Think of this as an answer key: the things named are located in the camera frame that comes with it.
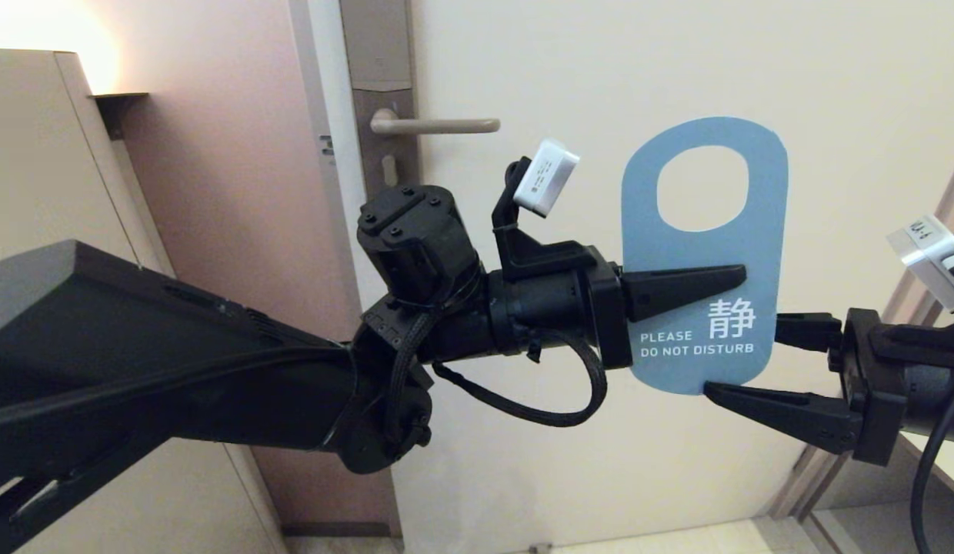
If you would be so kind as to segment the white door hanger sign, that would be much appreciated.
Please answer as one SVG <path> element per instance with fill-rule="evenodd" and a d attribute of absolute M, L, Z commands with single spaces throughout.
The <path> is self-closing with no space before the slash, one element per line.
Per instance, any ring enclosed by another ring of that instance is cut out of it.
<path fill-rule="evenodd" d="M 663 169 L 678 155 L 721 147 L 748 172 L 745 204 L 734 219 L 706 231 L 679 230 L 657 206 Z M 705 117 L 653 137 L 622 176 L 625 272 L 667 272 L 741 265 L 743 283 L 702 293 L 694 302 L 629 324 L 632 374 L 674 394 L 702 394 L 703 383 L 741 385 L 761 374 L 775 344 L 788 154 L 772 130 L 739 117 Z"/>

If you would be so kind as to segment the white room door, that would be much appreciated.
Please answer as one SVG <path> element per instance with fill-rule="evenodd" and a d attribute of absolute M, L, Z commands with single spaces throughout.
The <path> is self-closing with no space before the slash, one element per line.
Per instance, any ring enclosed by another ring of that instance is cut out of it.
<path fill-rule="evenodd" d="M 541 242 L 620 260 L 620 188 L 647 140 L 742 117 L 788 153 L 779 308 L 884 309 L 903 274 L 886 236 L 954 172 L 954 0 L 409 0 L 419 113 L 495 117 L 421 141 L 498 266 L 504 171 L 546 137 L 580 157 Z M 393 467 L 408 554 L 494 554 L 715 525 L 765 511 L 802 451 L 702 397 L 610 374 L 585 425 L 526 423 L 438 379 L 432 442 Z"/>

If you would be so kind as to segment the grey-brown door lock plate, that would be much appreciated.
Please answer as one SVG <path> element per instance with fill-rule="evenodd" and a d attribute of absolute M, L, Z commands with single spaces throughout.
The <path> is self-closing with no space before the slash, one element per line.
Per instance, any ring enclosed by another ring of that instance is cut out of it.
<path fill-rule="evenodd" d="M 365 198 L 390 185 L 420 185 L 419 144 L 382 135 L 371 121 L 381 109 L 417 116 L 408 0 L 339 0 L 349 65 Z"/>

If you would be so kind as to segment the beige cabinet panel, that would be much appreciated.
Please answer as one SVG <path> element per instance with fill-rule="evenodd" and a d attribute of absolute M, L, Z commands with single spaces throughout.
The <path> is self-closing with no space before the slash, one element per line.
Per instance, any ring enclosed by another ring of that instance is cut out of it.
<path fill-rule="evenodd" d="M 0 259 L 63 239 L 174 275 L 79 58 L 0 49 Z M 242 446 L 171 439 L 16 554 L 289 554 Z"/>

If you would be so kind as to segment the dark wall baseboard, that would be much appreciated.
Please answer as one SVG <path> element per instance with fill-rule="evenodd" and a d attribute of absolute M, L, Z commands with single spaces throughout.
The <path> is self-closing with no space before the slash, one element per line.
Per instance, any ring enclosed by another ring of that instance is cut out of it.
<path fill-rule="evenodd" d="M 312 539 L 391 539 L 383 522 L 299 522 L 280 525 L 283 536 Z"/>

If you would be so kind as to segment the dark wall lamp shelf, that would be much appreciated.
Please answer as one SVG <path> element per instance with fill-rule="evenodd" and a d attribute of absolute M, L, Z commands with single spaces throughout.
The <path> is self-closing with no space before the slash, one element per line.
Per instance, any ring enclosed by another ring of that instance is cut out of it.
<path fill-rule="evenodd" d="M 126 113 L 137 102 L 149 98 L 147 92 L 113 92 L 112 94 L 91 95 L 105 126 L 105 132 L 112 141 L 123 140 L 123 120 Z"/>

